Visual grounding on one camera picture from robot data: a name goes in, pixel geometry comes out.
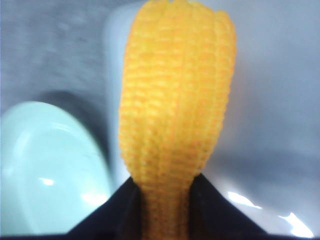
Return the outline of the right gripper black left claw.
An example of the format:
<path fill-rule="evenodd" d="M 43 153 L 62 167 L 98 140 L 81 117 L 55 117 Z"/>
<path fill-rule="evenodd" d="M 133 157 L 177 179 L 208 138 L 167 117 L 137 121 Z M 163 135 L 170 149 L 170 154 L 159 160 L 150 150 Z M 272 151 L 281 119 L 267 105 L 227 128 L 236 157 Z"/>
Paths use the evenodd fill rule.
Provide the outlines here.
<path fill-rule="evenodd" d="M 67 233 L 68 240 L 140 240 L 141 195 L 128 178 L 103 205 Z"/>

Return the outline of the right gripper black right claw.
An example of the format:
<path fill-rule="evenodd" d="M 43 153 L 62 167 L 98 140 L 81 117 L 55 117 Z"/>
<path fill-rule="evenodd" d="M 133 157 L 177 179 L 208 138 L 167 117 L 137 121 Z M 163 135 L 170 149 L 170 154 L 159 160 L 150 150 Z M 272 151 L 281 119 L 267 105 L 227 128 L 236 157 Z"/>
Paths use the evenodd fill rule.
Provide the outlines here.
<path fill-rule="evenodd" d="M 200 174 L 189 192 L 191 240 L 267 240 L 268 234 Z"/>

